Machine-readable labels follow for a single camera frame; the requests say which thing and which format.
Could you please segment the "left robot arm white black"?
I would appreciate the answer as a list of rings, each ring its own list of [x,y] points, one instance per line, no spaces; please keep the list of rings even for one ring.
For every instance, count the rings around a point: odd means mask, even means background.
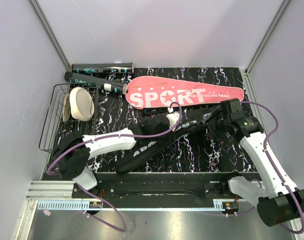
[[[162,136],[175,122],[161,115],[130,124],[117,132],[82,135],[73,131],[53,151],[58,174],[62,180],[81,185],[87,197],[95,198],[100,193],[100,186],[94,173],[87,167],[88,160],[114,151],[131,150],[142,139],[149,139],[152,135]]]

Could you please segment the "black teal shuttlecock tube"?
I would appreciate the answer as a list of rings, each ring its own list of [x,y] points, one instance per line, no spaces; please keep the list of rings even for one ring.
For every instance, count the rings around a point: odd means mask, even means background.
[[[132,63],[75,63],[71,71],[79,74],[133,73]]]

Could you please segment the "black racket bag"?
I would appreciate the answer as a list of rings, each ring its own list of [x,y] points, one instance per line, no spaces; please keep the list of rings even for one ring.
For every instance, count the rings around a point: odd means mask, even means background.
[[[218,115],[219,112],[219,106],[193,109],[190,115],[182,117],[182,122],[174,131],[157,137],[135,138],[136,143],[133,148],[127,150],[122,159],[116,162],[115,171],[118,174],[125,174],[135,170],[184,135],[197,132],[202,132],[206,135],[208,132],[207,120],[211,115]],[[166,115],[157,115],[155,117],[166,117]],[[130,125],[129,129],[139,134],[139,124]]]

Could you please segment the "pink racket cover bag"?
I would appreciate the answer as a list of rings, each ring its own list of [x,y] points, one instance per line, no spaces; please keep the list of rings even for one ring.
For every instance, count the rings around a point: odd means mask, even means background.
[[[136,77],[127,85],[125,93],[127,102],[139,110],[165,108],[169,107],[172,102],[177,102],[180,106],[186,107],[219,104],[230,99],[243,101],[244,96],[244,90],[239,87],[159,76]]]

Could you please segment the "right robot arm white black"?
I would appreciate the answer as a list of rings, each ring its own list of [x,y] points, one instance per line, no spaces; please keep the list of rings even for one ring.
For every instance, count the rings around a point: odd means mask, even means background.
[[[220,195],[227,199],[233,195],[245,199],[268,227],[300,219],[301,229],[294,231],[300,234],[304,231],[304,189],[299,189],[291,180],[268,144],[274,132],[266,134],[256,117],[245,115],[241,104],[237,98],[222,101],[205,118],[208,135],[215,140],[226,133],[234,137],[251,158],[264,187],[233,172],[220,181]]]

